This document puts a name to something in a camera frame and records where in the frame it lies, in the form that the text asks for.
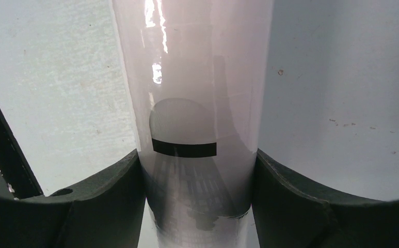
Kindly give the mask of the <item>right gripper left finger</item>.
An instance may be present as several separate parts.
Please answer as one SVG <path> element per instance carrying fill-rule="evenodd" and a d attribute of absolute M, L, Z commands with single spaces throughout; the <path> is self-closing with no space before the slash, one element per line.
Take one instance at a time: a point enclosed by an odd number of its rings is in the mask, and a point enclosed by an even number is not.
<path fill-rule="evenodd" d="M 132 151 L 50 196 L 0 197 L 0 247 L 137 247 L 144 205 Z"/>

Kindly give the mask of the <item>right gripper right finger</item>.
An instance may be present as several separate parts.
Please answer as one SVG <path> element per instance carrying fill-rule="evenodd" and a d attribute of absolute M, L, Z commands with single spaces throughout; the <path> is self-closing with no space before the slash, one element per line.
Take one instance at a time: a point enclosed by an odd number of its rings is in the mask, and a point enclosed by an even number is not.
<path fill-rule="evenodd" d="M 260 247 L 399 247 L 399 200 L 335 190 L 261 150 L 252 209 Z"/>

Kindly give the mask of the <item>white shuttlecock tube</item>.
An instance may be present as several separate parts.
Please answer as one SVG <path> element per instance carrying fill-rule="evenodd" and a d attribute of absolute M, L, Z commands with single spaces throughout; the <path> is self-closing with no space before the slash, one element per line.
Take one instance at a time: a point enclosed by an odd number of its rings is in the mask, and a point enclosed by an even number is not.
<path fill-rule="evenodd" d="M 159 247 L 246 247 L 273 1 L 113 1 Z"/>

